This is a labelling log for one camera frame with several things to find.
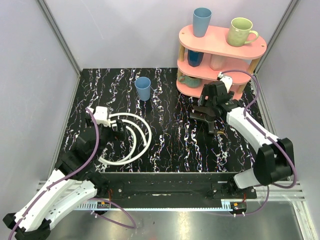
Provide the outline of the black spray gun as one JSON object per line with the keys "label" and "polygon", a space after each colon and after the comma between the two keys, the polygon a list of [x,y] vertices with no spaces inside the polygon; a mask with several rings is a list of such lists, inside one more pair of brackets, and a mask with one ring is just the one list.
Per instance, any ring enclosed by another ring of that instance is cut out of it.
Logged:
{"label": "black spray gun", "polygon": [[205,106],[194,106],[193,112],[190,113],[190,118],[202,123],[206,123],[208,133],[211,135],[220,135],[224,134],[224,130],[219,130],[215,128],[215,112]]}

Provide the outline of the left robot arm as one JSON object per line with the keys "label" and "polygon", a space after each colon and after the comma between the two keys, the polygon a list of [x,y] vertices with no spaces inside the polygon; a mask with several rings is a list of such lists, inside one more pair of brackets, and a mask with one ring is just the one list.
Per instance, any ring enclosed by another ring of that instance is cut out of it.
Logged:
{"label": "left robot arm", "polygon": [[111,126],[88,121],[69,151],[62,154],[45,185],[20,211],[8,213],[4,224],[11,229],[9,239],[45,240],[52,229],[81,203],[105,198],[109,181],[94,169],[107,143],[125,138],[120,120]]}

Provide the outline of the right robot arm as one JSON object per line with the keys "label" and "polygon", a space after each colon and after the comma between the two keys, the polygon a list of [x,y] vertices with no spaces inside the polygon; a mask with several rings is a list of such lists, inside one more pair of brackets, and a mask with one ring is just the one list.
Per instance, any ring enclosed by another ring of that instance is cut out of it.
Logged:
{"label": "right robot arm", "polygon": [[222,118],[236,129],[252,146],[256,156],[250,169],[235,174],[226,184],[228,195],[239,198],[245,189],[254,186],[276,185],[288,177],[296,177],[293,143],[288,138],[280,139],[263,128],[248,113],[246,108],[233,98],[222,80],[203,86],[198,104],[191,114],[195,120],[205,122],[209,133],[214,133],[212,125],[216,117]]}

